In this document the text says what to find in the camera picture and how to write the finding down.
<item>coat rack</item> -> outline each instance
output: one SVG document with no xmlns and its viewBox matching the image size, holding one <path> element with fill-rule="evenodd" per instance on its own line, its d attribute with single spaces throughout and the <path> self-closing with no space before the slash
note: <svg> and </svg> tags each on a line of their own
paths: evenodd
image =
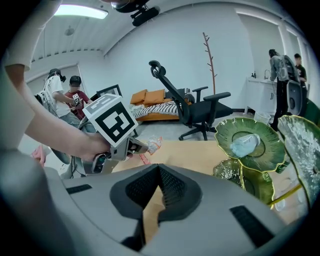
<svg viewBox="0 0 320 256">
<path fill-rule="evenodd" d="M 211 51 L 210 51 L 210 47 L 208 44 L 210 37 L 208 37 L 204 32 L 202 34 L 203 34 L 204 41 L 205 41 L 205 43 L 203 43 L 203 44 L 207 47 L 207 50 L 205 50 L 205 51 L 209 54 L 209 58 L 210 58 L 210 64 L 209 63 L 207 63 L 207 64 L 211 67 L 210 71 L 212 72 L 212 79 L 213 79 L 213 94 L 215 95 L 216 94 L 216 76 L 218 74 L 215 75 L 214 63 L 213 63 L 214 57 L 211 56 Z"/>
</svg>

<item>table surface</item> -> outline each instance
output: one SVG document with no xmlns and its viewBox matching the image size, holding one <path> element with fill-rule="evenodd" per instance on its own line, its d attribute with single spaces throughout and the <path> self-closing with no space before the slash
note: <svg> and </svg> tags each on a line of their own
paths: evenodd
<svg viewBox="0 0 320 256">
<path fill-rule="evenodd" d="M 227 155 L 217 146 L 215 140 L 211 141 L 163 141 L 161 148 L 153 155 L 146 153 L 145 156 L 152 164 L 167 164 L 190 169 L 207 175 L 212 175 L 213 168 L 222 160 L 228 159 Z M 134 155 L 133 158 L 125 162 L 120 162 L 113 172 L 119 172 L 126 169 L 143 166 L 144 163 L 139 155 Z M 285 170 L 282 174 L 275 172 L 269 173 L 275 190 L 280 188 L 284 190 L 290 184 L 290 173 Z M 153 235 L 158 230 L 158 213 L 165 209 L 162 203 L 162 192 L 158 187 L 151 198 L 149 204 L 143 211 L 143 223 L 146 241 L 152 239 Z M 285 199 L 285 209 L 277 211 L 283 221 L 287 224 L 296 220 L 299 217 L 297 203 L 297 192 Z"/>
</svg>

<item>white cabinet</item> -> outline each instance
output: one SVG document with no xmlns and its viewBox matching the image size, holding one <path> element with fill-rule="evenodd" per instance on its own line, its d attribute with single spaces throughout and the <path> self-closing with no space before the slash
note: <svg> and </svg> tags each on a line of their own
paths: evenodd
<svg viewBox="0 0 320 256">
<path fill-rule="evenodd" d="M 246 107 L 256 112 L 265 112 L 275 115 L 277 108 L 277 83 L 270 80 L 249 77 L 246 81 Z"/>
</svg>

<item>wooden bed frame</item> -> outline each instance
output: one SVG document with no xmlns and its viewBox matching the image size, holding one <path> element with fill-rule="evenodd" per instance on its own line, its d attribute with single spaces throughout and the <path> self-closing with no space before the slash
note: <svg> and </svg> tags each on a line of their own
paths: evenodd
<svg viewBox="0 0 320 256">
<path fill-rule="evenodd" d="M 150 113 L 136 119 L 137 121 L 161 121 L 161 120 L 179 120 L 178 115 Z"/>
</svg>

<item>faucet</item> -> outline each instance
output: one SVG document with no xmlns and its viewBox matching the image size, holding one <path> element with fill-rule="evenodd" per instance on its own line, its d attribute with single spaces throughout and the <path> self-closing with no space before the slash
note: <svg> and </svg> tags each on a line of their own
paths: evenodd
<svg viewBox="0 0 320 256">
<path fill-rule="evenodd" d="M 270 70 L 266 69 L 266 70 L 264 71 L 264 79 L 269 79 L 268 77 L 266 77 L 266 71 L 269 71 L 270 76 L 271 76 L 271 72 L 270 72 Z"/>
</svg>

